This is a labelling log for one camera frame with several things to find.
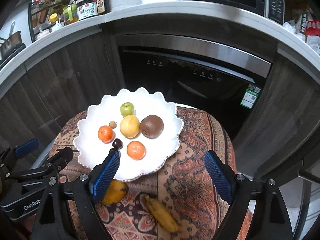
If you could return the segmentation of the orange tangerine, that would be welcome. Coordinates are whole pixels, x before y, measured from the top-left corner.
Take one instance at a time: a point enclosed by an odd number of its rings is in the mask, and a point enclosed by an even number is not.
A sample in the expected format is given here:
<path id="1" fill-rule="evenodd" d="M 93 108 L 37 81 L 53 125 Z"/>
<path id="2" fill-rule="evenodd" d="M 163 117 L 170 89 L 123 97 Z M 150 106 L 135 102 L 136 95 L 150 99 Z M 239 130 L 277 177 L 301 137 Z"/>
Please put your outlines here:
<path id="1" fill-rule="evenodd" d="M 139 141 L 132 141 L 127 145 L 127 155 L 133 160 L 141 160 L 145 157 L 146 148 Z"/>
<path id="2" fill-rule="evenodd" d="M 108 144 L 114 140 L 115 133 L 110 126 L 101 126 L 98 130 L 98 138 L 103 143 Z"/>

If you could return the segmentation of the dark plum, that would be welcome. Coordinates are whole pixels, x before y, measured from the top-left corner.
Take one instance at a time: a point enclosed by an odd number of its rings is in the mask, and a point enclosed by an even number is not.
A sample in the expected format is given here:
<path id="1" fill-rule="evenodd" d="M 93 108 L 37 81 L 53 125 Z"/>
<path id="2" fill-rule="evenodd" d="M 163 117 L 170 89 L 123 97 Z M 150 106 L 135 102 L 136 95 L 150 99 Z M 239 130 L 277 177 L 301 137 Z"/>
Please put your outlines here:
<path id="1" fill-rule="evenodd" d="M 116 138 L 116 139 L 112 142 L 112 147 L 113 147 L 114 149 L 120 150 L 120 149 L 123 148 L 123 142 L 122 142 L 120 139 Z"/>

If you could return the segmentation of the yellow mango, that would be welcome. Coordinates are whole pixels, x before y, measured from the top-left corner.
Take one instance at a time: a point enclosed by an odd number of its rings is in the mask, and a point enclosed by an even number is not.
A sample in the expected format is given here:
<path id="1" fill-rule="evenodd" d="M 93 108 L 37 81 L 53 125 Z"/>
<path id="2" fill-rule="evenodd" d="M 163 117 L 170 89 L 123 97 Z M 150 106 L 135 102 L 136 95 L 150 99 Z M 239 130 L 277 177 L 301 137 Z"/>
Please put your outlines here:
<path id="1" fill-rule="evenodd" d="M 112 205 L 120 202 L 127 194 L 127 185 L 121 181 L 112 180 L 111 184 L 100 202 L 105 205 Z"/>

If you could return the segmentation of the small brown longan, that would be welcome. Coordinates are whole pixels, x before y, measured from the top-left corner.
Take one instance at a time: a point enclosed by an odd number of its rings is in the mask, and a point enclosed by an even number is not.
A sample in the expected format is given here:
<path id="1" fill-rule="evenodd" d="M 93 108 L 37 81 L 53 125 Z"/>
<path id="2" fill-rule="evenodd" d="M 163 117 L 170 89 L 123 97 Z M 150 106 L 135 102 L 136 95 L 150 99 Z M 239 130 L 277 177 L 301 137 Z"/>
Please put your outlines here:
<path id="1" fill-rule="evenodd" d="M 117 123 L 116 123 L 115 121 L 111 121 L 111 122 L 109 123 L 109 126 L 110 126 L 112 129 L 114 129 L 114 128 L 116 128 Z"/>

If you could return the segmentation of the yellow lemon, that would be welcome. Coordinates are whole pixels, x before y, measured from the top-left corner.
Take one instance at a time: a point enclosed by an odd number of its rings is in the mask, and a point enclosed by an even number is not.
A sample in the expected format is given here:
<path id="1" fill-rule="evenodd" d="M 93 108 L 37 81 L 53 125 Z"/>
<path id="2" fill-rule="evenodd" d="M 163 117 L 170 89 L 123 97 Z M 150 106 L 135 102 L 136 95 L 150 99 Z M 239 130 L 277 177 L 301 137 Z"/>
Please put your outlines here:
<path id="1" fill-rule="evenodd" d="M 135 138 L 140 132 L 140 122 L 135 115 L 127 115 L 120 123 L 120 132 L 128 139 Z"/>

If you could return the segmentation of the green apple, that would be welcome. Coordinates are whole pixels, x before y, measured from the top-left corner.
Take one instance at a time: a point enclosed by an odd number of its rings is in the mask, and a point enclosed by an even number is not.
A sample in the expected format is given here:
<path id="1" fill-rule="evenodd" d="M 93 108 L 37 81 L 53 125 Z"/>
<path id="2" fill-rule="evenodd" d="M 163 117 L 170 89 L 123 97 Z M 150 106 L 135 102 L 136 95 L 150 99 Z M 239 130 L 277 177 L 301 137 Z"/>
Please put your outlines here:
<path id="1" fill-rule="evenodd" d="M 135 114 L 135 107 L 130 102 L 125 102 L 120 107 L 120 113 L 123 117 Z"/>

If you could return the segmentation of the brown kiwi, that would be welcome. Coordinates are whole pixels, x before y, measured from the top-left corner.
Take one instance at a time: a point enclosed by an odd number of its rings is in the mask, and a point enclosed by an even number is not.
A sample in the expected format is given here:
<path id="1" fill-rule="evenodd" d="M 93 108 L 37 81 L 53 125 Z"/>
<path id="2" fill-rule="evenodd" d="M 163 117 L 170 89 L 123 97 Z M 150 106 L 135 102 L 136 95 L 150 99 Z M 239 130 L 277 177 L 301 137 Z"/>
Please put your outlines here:
<path id="1" fill-rule="evenodd" d="M 163 129 L 163 120 L 157 115 L 149 115 L 140 123 L 140 132 L 149 139 L 157 138 Z"/>

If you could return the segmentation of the small banana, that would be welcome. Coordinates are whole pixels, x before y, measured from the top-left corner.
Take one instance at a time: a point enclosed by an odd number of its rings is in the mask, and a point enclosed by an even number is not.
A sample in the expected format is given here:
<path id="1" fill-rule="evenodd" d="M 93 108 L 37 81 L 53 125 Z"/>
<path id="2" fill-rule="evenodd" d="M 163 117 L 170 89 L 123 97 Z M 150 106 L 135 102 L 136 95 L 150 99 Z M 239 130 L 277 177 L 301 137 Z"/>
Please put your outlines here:
<path id="1" fill-rule="evenodd" d="M 145 199 L 149 212 L 153 215 L 155 220 L 157 220 L 160 226 L 170 233 L 177 233 L 178 224 L 171 214 L 166 210 L 165 206 L 155 198 L 145 196 Z"/>

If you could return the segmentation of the patterned paisley tablecloth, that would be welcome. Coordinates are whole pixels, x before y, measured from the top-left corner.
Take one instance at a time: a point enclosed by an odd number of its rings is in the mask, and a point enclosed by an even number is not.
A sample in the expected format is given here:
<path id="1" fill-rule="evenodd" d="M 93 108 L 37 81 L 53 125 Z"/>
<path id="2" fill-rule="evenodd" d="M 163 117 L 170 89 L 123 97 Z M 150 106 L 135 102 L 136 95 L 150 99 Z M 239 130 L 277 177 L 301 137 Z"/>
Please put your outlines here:
<path id="1" fill-rule="evenodd" d="M 211 239 L 228 210 L 212 184 L 203 156 L 214 150 L 235 168 L 231 140 L 220 123 L 202 110 L 178 107 L 184 127 L 180 147 L 156 173 L 127 185 L 118 203 L 96 205 L 113 239 Z M 163 229 L 149 212 L 145 196 L 161 202 L 176 220 L 177 233 Z"/>

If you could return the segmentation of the white scalloped fruit bowl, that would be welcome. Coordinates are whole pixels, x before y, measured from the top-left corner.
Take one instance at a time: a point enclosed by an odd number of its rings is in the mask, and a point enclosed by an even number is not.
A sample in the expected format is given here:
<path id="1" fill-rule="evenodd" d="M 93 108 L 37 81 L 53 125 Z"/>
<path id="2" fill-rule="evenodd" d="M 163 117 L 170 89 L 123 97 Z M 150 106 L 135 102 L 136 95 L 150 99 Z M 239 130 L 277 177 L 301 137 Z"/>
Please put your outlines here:
<path id="1" fill-rule="evenodd" d="M 115 137 L 123 142 L 123 148 L 120 151 L 120 165 L 114 178 L 129 182 L 161 169 L 166 160 L 180 147 L 179 135 L 184 122 L 177 116 L 176 104 L 167 102 L 161 92 L 151 94 L 140 87 L 134 92 L 123 88 L 116 96 L 105 95 L 101 103 L 89 106 L 86 118 L 77 123 L 79 134 L 74 138 L 73 144 L 79 151 L 79 164 L 93 169 L 105 160 L 112 144 L 105 144 L 99 140 L 98 130 L 111 121 L 121 123 L 123 117 L 120 107 L 125 102 L 134 105 L 135 115 L 139 121 L 153 114 L 164 122 L 163 132 L 156 139 L 148 139 L 142 134 L 135 138 L 146 148 L 146 155 L 141 160 L 133 160 L 127 155 L 126 148 L 131 140 L 122 135 L 119 126 L 115 128 Z"/>

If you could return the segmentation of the gas stove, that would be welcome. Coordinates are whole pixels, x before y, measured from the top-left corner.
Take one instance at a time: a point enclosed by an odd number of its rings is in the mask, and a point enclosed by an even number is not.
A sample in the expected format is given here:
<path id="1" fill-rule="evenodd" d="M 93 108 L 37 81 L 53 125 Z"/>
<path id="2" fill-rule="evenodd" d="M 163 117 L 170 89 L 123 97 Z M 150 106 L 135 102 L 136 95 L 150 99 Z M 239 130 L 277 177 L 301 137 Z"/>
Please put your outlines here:
<path id="1" fill-rule="evenodd" d="M 1 59 L 0 69 L 2 69 L 10 60 L 12 60 L 17 54 L 26 48 L 24 43 L 17 45 L 13 50 L 6 55 L 5 58 Z"/>

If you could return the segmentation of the steel saucepan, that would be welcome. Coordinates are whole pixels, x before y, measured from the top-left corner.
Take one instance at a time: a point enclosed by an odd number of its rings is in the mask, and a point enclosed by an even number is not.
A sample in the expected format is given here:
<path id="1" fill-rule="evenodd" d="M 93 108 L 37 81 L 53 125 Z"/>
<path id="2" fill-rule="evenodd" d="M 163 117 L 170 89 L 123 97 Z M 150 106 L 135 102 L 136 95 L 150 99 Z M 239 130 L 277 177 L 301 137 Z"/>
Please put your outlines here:
<path id="1" fill-rule="evenodd" d="M 5 58 L 6 55 L 8 55 L 17 45 L 22 44 L 21 31 L 16 31 L 13 33 L 14 27 L 15 21 L 12 21 L 9 31 L 9 37 L 6 39 L 0 37 L 2 59 Z"/>

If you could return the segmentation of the yellow cap jar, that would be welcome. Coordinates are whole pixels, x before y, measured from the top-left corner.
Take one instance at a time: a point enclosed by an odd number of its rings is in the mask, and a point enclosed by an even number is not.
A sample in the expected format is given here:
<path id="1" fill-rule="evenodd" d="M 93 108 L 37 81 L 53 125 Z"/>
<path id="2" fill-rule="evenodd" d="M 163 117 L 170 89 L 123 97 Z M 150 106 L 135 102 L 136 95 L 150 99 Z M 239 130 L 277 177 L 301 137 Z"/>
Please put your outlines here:
<path id="1" fill-rule="evenodd" d="M 57 21 L 58 21 L 58 14 L 57 13 L 51 14 L 49 17 L 49 22 L 51 24 L 55 24 Z"/>

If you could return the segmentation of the black spice rack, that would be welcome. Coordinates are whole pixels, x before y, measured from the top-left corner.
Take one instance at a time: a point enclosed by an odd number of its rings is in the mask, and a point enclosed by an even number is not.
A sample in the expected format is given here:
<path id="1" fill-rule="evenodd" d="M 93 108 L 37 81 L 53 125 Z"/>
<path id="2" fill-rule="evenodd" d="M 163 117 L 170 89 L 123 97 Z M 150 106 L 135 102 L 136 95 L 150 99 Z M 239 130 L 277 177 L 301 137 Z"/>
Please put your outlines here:
<path id="1" fill-rule="evenodd" d="M 63 9 L 75 0 L 31 0 L 28 4 L 28 24 L 31 42 L 35 42 L 40 31 L 50 29 L 53 25 L 50 16 L 62 16 Z"/>

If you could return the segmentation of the built-in black dishwasher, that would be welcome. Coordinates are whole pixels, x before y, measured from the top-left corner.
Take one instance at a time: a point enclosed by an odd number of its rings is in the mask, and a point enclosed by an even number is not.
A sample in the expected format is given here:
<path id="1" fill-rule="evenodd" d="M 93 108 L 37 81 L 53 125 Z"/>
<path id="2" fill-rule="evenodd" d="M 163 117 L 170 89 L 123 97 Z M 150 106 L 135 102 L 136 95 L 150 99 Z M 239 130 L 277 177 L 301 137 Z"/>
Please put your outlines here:
<path id="1" fill-rule="evenodd" d="M 164 34 L 118 37 L 126 87 L 204 110 L 235 138 L 254 108 L 272 64 L 246 51 Z"/>

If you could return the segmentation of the green lidded oil bottle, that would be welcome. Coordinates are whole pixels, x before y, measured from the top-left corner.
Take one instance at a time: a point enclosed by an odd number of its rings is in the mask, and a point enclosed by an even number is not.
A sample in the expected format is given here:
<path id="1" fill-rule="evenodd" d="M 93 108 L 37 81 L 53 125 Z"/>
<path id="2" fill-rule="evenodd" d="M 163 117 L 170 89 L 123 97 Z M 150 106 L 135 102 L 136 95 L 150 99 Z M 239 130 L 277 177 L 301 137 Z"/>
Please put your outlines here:
<path id="1" fill-rule="evenodd" d="M 70 4 L 63 9 L 63 21 L 65 25 L 69 25 L 78 21 L 76 4 Z"/>

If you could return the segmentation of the large soy sauce bottle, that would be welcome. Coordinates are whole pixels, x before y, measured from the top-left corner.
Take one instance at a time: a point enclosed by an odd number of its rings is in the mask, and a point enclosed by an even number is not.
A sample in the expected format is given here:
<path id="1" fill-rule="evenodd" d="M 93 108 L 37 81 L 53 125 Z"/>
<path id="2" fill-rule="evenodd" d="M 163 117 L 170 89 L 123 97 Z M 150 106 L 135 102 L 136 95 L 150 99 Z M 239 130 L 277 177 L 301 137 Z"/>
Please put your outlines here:
<path id="1" fill-rule="evenodd" d="M 97 0 L 76 0 L 78 21 L 98 15 Z"/>

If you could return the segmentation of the dark sauce bottle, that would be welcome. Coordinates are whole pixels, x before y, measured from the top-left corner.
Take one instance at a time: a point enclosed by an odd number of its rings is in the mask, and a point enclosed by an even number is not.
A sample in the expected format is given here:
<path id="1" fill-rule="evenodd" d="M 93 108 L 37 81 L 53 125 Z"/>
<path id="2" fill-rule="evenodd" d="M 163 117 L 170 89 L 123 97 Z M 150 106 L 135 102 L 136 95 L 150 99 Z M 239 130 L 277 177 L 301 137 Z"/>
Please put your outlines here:
<path id="1" fill-rule="evenodd" d="M 109 0 L 97 0 L 97 12 L 98 15 L 103 15 L 109 13 L 110 10 L 110 2 Z"/>

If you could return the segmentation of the white plastic bag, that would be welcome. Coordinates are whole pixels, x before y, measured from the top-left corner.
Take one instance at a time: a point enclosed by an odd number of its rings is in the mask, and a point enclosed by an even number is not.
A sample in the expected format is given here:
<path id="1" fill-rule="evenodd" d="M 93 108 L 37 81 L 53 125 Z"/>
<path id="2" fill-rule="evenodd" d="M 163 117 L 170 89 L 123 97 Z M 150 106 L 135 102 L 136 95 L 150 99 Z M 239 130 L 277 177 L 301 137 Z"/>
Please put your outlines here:
<path id="1" fill-rule="evenodd" d="M 302 36 L 302 33 L 297 32 L 296 26 L 292 25 L 291 22 L 285 22 L 283 24 L 283 28 L 286 29 L 288 32 L 296 35 L 296 36 Z"/>

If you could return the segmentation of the red snack bag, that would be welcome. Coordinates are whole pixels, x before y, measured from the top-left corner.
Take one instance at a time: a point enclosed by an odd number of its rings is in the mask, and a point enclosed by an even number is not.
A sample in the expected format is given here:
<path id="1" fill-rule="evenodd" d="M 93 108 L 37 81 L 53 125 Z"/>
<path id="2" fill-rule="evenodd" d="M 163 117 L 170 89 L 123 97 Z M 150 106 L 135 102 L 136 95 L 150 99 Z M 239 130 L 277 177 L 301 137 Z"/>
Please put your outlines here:
<path id="1" fill-rule="evenodd" d="M 320 36 L 320 21 L 308 21 L 305 34 L 308 36 Z"/>

